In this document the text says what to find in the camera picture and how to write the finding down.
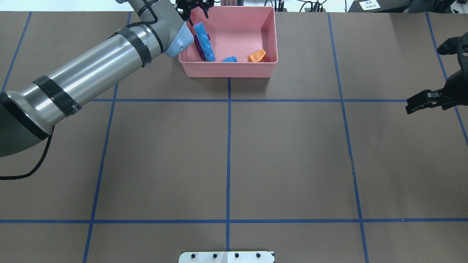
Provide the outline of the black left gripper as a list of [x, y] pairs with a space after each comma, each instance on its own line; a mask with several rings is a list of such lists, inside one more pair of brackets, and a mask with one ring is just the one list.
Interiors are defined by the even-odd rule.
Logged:
[[176, 0], [175, 8], [182, 19], [190, 19], [192, 10], [200, 8], [208, 19], [208, 10], [214, 7], [214, 0]]

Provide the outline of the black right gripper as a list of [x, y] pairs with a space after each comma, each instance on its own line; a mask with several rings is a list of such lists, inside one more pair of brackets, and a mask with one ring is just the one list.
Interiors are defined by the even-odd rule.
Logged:
[[442, 89], [437, 91], [423, 90], [406, 100], [405, 110], [412, 114], [425, 108], [441, 106], [447, 110], [454, 106], [467, 106], [468, 103], [468, 34], [460, 37], [450, 37], [438, 48], [440, 55], [457, 55], [461, 69], [450, 75]]

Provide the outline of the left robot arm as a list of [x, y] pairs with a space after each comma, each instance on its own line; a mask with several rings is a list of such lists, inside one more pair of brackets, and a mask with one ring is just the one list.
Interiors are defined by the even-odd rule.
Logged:
[[194, 37], [192, 13], [209, 18], [213, 0], [130, 0], [140, 18], [22, 91], [1, 93], [1, 157], [51, 140], [54, 126], [161, 54], [172, 58]]

